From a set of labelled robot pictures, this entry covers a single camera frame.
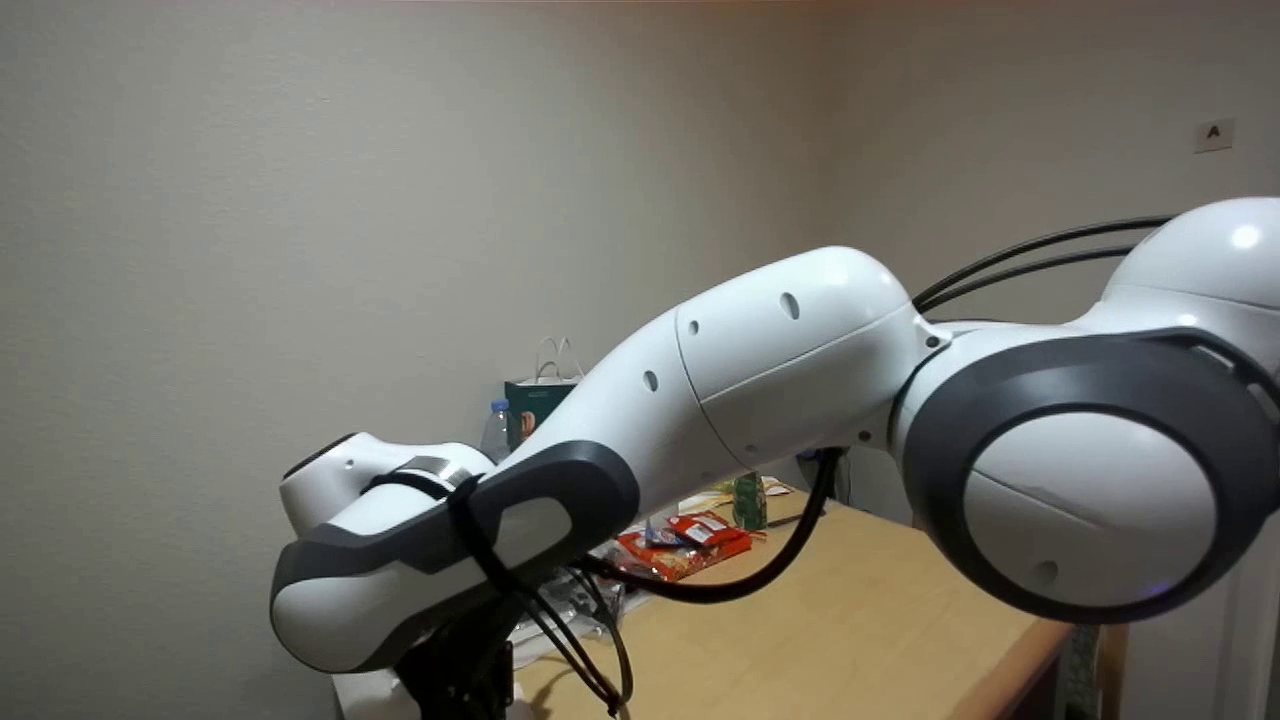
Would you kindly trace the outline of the large red snack packet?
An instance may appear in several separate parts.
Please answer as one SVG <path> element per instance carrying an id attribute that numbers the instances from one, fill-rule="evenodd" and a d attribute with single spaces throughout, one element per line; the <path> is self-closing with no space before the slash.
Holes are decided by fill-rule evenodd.
<path id="1" fill-rule="evenodd" d="M 748 553 L 754 544 L 750 534 L 740 533 L 713 547 L 649 547 L 641 530 L 614 539 L 618 555 L 612 562 L 623 571 L 662 582 L 681 582 L 723 561 Z"/>

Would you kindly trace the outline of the green gift bag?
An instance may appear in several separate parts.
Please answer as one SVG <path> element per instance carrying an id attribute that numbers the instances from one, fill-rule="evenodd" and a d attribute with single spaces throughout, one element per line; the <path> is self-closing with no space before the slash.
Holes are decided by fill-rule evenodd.
<path id="1" fill-rule="evenodd" d="M 515 451 L 539 428 L 585 377 L 568 337 L 538 343 L 532 370 L 504 383 L 508 404 L 508 446 Z"/>

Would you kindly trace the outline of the small red snack packet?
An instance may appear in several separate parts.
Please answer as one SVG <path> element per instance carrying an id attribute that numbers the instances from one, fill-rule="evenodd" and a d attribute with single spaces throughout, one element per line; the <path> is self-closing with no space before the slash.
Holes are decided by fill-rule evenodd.
<path id="1" fill-rule="evenodd" d="M 676 515 L 667 519 L 667 525 L 682 541 L 703 548 L 731 544 L 745 537 L 741 529 L 712 511 Z"/>

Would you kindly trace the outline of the green drink can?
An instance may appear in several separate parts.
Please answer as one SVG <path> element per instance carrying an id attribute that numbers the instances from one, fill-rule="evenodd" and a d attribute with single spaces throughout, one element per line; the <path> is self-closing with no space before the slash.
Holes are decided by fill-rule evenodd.
<path id="1" fill-rule="evenodd" d="M 735 524 L 745 532 L 762 532 L 767 528 L 767 488 L 758 471 L 750 471 L 733 479 L 731 487 L 732 515 Z"/>

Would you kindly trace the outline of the clear plastic bag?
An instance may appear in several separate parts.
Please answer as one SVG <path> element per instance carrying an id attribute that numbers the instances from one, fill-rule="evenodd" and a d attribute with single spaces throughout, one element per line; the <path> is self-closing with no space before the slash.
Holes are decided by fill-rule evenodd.
<path id="1" fill-rule="evenodd" d="M 577 638 L 602 637 L 608 639 L 611 632 L 605 626 L 605 616 L 620 619 L 626 612 L 628 602 L 626 584 L 572 569 L 559 570 L 552 579 L 543 583 L 539 593 L 564 628 Z M 567 635 L 559 630 L 548 614 L 539 612 L 536 619 L 525 614 L 509 634 L 515 667 L 526 667 L 540 657 L 557 652 L 554 643 L 541 628 L 543 625 L 554 630 L 562 643 L 567 642 Z"/>

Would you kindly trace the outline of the clear plastic water bottle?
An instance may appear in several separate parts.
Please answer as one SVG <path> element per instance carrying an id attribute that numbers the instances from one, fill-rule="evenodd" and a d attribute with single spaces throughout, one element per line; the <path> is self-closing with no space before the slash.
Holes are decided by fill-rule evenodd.
<path id="1" fill-rule="evenodd" d="M 490 413 L 483 429 L 480 450 L 495 465 L 509 456 L 509 402 L 506 398 L 492 401 Z"/>

